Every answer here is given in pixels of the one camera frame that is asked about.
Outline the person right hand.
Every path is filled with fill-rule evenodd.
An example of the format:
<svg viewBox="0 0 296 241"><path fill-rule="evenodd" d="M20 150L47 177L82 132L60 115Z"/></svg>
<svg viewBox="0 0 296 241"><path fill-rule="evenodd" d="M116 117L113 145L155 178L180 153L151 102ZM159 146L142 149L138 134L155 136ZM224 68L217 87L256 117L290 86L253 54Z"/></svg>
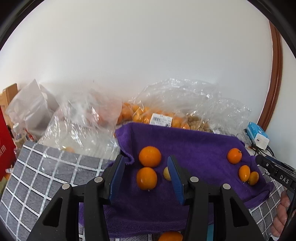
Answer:
<svg viewBox="0 0 296 241"><path fill-rule="evenodd" d="M287 221L287 209L290 206L290 198L286 191L283 191L280 196L280 203L276 209L276 216L271 226L271 234L274 237L280 237L285 223Z"/></svg>

